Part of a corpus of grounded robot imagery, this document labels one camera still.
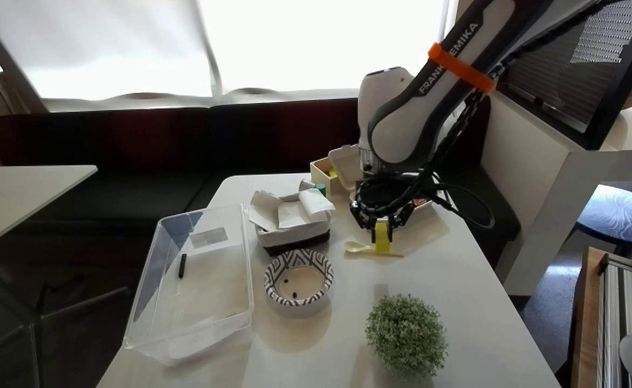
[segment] white table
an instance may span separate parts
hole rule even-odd
[[[87,179],[95,169],[95,166],[0,166],[0,237],[80,180]],[[13,294],[1,279],[0,304],[20,324],[13,331],[4,333],[0,343],[15,339],[24,329],[27,331],[32,345],[30,355],[33,367],[33,385],[40,385],[37,339],[40,317],[16,294]]]
[[[255,190],[291,194],[302,177],[231,177],[208,206],[247,204]],[[266,255],[247,225],[255,286],[250,343],[171,369],[133,348],[121,348],[99,385],[407,385],[375,363],[365,340],[366,314],[382,293],[411,293],[439,310],[449,357],[430,382],[436,388],[558,385],[464,220],[438,206],[425,209],[394,235],[394,250],[404,251],[402,258],[352,258],[344,257],[342,243],[366,241],[368,232],[357,229],[344,199],[333,204],[328,243],[333,293],[326,310],[293,319],[266,305],[263,294]],[[170,297],[165,301],[176,308],[191,304]]]

